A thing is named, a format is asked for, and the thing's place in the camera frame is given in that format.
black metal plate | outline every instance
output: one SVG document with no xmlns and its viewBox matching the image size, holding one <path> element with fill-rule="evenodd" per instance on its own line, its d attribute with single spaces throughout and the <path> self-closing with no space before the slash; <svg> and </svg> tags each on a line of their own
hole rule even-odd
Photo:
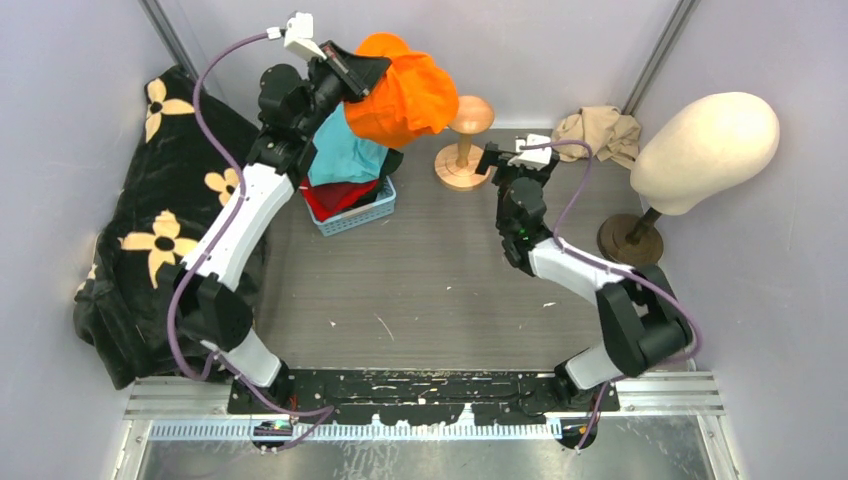
<svg viewBox="0 0 848 480">
<path fill-rule="evenodd" d="M 558 403 L 553 374 L 506 371 L 292 370 L 297 410 L 333 405 L 330 421 L 367 425 L 378 414 L 385 425 L 456 421 L 466 404 L 475 424 L 544 423 L 545 412 L 588 412 L 597 390 Z M 620 409 L 618 393 L 608 389 L 602 411 Z M 227 411 L 234 415 L 269 413 L 240 383 L 233 384 Z"/>
</svg>

orange cloth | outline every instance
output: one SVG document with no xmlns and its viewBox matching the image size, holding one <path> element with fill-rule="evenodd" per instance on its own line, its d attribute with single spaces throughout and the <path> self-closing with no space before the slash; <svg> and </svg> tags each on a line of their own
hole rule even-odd
<svg viewBox="0 0 848 480">
<path fill-rule="evenodd" d="M 399 149 L 421 135 L 441 132 L 456 116 L 456 86 L 426 53 L 411 51 L 390 33 L 375 33 L 356 54 L 392 60 L 371 95 L 345 103 L 345 118 L 356 136 Z"/>
</svg>

floral blanket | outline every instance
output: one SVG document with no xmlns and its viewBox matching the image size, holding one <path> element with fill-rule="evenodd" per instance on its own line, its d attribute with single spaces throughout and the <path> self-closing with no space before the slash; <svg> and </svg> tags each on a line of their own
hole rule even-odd
<svg viewBox="0 0 848 480">
<path fill-rule="evenodd" d="M 193 87 L 179 67 L 146 85 L 144 132 L 114 215 L 95 242 L 91 270 L 74 297 L 76 333 L 97 349 L 117 389 L 136 378 L 176 371 L 156 272 L 197 245 L 238 185 L 235 172 L 197 126 Z M 256 127 L 205 94 L 201 109 L 224 147 L 243 161 Z M 251 306 L 258 300 L 264 257 L 263 238 L 237 291 Z M 180 344 L 189 363 L 200 369 L 208 351 L 186 337 Z"/>
</svg>

white wall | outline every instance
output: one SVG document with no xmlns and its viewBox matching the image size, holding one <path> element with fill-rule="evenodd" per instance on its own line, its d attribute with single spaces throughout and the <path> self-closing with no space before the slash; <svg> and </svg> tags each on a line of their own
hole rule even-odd
<svg viewBox="0 0 848 480">
<path fill-rule="evenodd" d="M 315 39 L 355 50 L 389 31 L 430 53 L 461 94 L 486 98 L 498 127 L 552 127 L 584 105 L 622 106 L 677 3 L 673 0 L 161 0 L 194 63 L 295 11 L 315 16 Z M 223 96 L 255 119 L 259 76 L 302 62 L 281 43 L 242 49 L 214 72 Z"/>
<path fill-rule="evenodd" d="M 0 478 L 94 480 L 114 466 L 128 392 L 74 334 L 72 298 L 138 141 L 144 83 L 171 61 L 135 1 L 0 14 Z"/>
<path fill-rule="evenodd" d="M 636 112 L 646 139 L 716 92 L 759 95 L 780 118 L 758 177 L 659 222 L 753 479 L 848 468 L 846 25 L 842 0 L 701 2 Z"/>
</svg>

mannequin head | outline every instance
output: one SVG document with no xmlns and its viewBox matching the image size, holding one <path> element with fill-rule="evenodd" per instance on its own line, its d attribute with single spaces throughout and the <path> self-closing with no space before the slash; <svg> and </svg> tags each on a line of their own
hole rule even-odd
<svg viewBox="0 0 848 480">
<path fill-rule="evenodd" d="M 742 92 L 709 95 L 674 116 L 639 154 L 630 185 L 665 215 L 682 215 L 701 200 L 759 173 L 774 156 L 777 116 Z"/>
</svg>

